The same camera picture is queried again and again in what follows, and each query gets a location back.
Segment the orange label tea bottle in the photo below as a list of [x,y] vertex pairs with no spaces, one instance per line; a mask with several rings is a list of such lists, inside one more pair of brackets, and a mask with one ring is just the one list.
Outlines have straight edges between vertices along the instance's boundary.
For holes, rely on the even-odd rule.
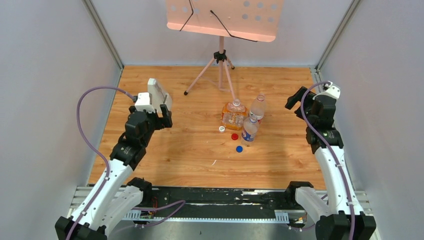
[[247,115],[247,107],[241,103],[240,99],[234,99],[223,106],[220,117],[221,125],[226,129],[241,130]]

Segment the red cap water bottle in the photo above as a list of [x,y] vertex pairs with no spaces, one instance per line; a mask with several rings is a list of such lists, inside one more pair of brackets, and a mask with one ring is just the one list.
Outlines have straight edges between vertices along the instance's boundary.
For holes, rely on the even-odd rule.
[[257,122],[261,124],[265,116],[266,106],[266,97],[263,93],[260,93],[250,106],[249,116],[256,116]]

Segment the blue label pepsi bottle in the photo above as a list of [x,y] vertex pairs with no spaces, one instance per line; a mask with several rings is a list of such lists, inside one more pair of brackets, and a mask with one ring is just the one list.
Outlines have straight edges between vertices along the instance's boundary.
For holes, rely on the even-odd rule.
[[241,143],[246,146],[250,147],[259,130],[259,122],[255,115],[248,116],[242,125],[242,131],[241,131]]

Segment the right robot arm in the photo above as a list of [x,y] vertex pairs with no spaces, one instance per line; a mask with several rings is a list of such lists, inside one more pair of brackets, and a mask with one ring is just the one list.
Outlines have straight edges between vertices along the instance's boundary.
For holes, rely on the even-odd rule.
[[373,216],[366,215],[354,192],[345,161],[344,143],[334,126],[340,89],[330,83],[324,92],[314,93],[302,86],[287,99],[286,109],[306,122],[306,140],[318,161],[326,187],[327,200],[310,182],[291,181],[285,195],[292,209],[302,207],[312,219],[318,240],[370,240],[377,228]]

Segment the white bottle cap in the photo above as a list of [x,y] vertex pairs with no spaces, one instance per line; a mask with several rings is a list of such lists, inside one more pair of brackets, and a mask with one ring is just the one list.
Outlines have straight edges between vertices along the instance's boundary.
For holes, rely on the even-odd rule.
[[226,128],[225,128],[223,125],[221,125],[221,126],[218,128],[218,130],[219,130],[219,132],[220,132],[220,133],[224,133],[224,132],[226,131]]

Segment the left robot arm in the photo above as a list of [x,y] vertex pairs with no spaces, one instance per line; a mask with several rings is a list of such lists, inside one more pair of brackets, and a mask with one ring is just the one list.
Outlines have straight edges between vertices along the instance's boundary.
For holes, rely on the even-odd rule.
[[156,110],[130,107],[125,131],[106,161],[100,179],[71,216],[61,216],[55,223],[58,239],[106,240],[132,208],[152,203],[152,185],[139,177],[133,178],[121,194],[117,193],[145,156],[153,133],[172,127],[172,112],[168,106],[161,104],[160,111],[161,116]]

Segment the blue bottle cap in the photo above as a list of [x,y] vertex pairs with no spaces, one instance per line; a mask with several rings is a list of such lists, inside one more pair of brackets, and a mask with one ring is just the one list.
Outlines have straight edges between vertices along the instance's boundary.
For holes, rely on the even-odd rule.
[[237,146],[237,147],[236,147],[236,151],[237,151],[238,153],[241,153],[241,152],[243,151],[243,147],[242,147],[241,145]]

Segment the red bottle cap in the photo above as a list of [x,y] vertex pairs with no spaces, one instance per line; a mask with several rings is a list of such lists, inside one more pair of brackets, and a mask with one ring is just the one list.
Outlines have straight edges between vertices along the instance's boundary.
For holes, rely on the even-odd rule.
[[232,135],[231,135],[231,139],[232,140],[238,140],[239,139],[239,135],[237,134],[237,133],[233,133]]

